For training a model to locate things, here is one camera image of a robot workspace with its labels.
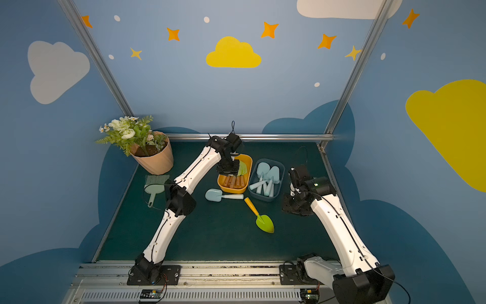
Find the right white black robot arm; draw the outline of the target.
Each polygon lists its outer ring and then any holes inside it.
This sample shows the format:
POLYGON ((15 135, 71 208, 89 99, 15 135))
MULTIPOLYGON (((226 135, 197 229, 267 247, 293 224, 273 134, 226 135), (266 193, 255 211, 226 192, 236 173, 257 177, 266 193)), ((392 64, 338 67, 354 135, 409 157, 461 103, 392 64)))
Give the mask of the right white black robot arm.
POLYGON ((387 298, 395 274, 382 265, 363 243, 346 215, 337 191, 328 178, 311 177, 306 166, 289 170, 290 193, 282 210, 289 214, 316 215, 339 256, 334 266, 317 255, 297 261, 301 275, 331 288, 339 303, 378 303, 387 298))

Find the blue shovel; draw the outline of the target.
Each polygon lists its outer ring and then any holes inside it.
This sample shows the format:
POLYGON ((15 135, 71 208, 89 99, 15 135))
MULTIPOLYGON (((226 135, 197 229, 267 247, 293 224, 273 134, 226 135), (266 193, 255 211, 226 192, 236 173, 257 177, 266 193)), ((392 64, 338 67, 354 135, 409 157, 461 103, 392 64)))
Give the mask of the blue shovel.
POLYGON ((266 183, 264 184, 263 190, 265 196, 270 196, 270 193, 272 191, 272 184, 273 181, 271 179, 267 180, 266 183))
POLYGON ((278 184, 280 182, 280 168, 278 166, 273 166, 270 171, 267 173, 267 180, 271 179, 273 181, 272 184, 272 191, 270 193, 270 196, 268 197, 274 197, 274 185, 278 184))
MULTIPOLYGON (((259 177, 259 182, 262 182, 266 179, 267 173, 270 171, 270 166, 266 162, 261 162, 258 165, 257 168, 257 175, 259 177)), ((256 189, 256 194, 261 195, 262 191, 265 191, 267 188, 267 182, 264 182, 260 186, 257 187, 256 189)))
POLYGON ((251 191, 262 191, 262 190, 265 190, 267 187, 267 181, 266 180, 262 180, 262 181, 259 181, 259 182, 256 182, 254 184, 251 184, 249 185, 249 189, 251 191))

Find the green trowel yellow handle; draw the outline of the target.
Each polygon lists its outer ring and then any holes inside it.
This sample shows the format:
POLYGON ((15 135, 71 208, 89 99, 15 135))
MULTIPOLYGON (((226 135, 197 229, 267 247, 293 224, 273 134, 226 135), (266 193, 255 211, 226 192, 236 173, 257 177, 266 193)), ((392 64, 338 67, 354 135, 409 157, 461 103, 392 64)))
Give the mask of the green trowel yellow handle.
POLYGON ((271 218, 269 218, 268 215, 261 215, 256 207, 254 206, 253 202, 250 200, 250 198, 245 198, 244 199, 246 205, 251 209, 251 211, 254 213, 256 216, 256 225, 264 232, 273 234, 275 232, 275 227, 273 225, 273 222, 271 218))

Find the green shovel wooden handle back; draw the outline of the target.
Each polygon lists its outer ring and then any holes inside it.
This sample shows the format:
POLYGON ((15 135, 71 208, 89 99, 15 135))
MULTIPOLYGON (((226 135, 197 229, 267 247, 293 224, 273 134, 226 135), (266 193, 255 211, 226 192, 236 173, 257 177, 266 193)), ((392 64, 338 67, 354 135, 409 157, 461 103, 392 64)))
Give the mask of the green shovel wooden handle back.
POLYGON ((242 160, 239 160, 239 170, 238 170, 237 175, 238 176, 244 176, 247 173, 248 173, 248 166, 246 165, 245 162, 243 162, 242 160))

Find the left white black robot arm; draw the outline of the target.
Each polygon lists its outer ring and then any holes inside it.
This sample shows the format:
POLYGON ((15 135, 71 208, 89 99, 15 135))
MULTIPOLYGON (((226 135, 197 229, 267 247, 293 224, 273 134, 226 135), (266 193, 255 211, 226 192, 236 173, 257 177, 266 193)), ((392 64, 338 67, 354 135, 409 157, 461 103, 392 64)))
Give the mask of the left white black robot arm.
POLYGON ((192 197, 202 178, 216 167, 223 176, 236 176, 240 161, 234 153, 241 145, 240 137, 235 133, 221 138, 212 136, 199 156, 175 180, 165 182, 166 208, 158 229, 146 249, 135 259, 129 271, 128 285, 157 285, 163 279, 161 265, 165 259, 169 244, 179 225, 196 207, 192 197))

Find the yellow storage box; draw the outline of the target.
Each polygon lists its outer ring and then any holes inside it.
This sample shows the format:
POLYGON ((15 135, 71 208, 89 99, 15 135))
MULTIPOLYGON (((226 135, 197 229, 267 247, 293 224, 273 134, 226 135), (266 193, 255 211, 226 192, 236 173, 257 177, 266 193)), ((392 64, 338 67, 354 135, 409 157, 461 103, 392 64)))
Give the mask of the yellow storage box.
POLYGON ((248 166, 248 173, 244 175, 245 183, 246 183, 245 188, 235 189, 234 187, 230 188, 229 185, 227 187, 223 187, 222 184, 223 184, 225 176, 222 176, 222 175, 218 176, 217 182, 218 182, 218 186, 220 187, 220 189, 223 192, 230 193, 230 194, 243 194, 249 186, 250 174, 251 174, 251 169, 252 169, 252 166, 253 166, 253 159, 249 155, 244 155, 244 154, 240 154, 240 155, 238 155, 234 158, 238 159, 238 160, 242 160, 248 166))

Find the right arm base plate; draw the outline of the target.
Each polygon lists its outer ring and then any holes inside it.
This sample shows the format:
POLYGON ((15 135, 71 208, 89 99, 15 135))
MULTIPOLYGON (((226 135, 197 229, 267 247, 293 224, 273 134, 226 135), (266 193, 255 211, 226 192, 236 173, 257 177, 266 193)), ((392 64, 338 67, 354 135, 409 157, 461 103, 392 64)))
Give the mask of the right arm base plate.
POLYGON ((279 275, 281 285, 305 285, 299 268, 294 262, 285 261, 279 265, 279 275))

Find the blue shovel sideways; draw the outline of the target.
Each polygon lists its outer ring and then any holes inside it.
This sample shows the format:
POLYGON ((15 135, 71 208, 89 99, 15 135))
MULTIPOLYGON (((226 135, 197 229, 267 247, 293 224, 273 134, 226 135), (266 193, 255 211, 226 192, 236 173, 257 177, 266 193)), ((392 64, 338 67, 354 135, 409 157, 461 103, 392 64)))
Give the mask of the blue shovel sideways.
POLYGON ((205 193, 205 198, 212 202, 221 202, 223 199, 228 200, 243 200, 243 194, 225 194, 220 189, 209 189, 205 193))

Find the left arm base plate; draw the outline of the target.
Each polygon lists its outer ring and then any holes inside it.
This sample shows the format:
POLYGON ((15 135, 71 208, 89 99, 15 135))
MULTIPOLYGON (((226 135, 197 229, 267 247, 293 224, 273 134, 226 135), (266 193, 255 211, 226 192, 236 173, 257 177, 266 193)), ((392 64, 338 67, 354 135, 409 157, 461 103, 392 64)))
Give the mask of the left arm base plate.
POLYGON ((180 279, 181 266, 159 265, 150 271, 134 266, 129 271, 128 286, 176 286, 180 279))

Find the blue-grey storage box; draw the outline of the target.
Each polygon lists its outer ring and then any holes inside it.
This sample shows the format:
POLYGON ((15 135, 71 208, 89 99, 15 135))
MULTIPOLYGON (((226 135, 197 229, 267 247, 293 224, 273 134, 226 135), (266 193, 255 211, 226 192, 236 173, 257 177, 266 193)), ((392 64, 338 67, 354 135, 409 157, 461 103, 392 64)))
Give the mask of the blue-grey storage box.
POLYGON ((274 185, 274 193, 273 193, 274 197, 265 196, 264 191, 262 191, 261 195, 256 194, 256 191, 251 191, 249 189, 249 186, 248 186, 248 190, 250 191, 250 195, 253 196, 254 198, 257 198, 258 200, 265 201, 265 202, 272 202, 280 195, 282 187, 284 186, 283 183, 284 183, 285 167, 280 162, 270 160, 268 158, 261 158, 256 162, 255 167, 253 168, 253 171, 251 172, 249 185, 254 184, 256 182, 259 182, 259 177, 257 175, 257 168, 258 168, 259 163, 261 163, 261 162, 268 163, 270 168, 272 168, 273 166, 278 166, 280 168, 280 182, 278 184, 274 185))

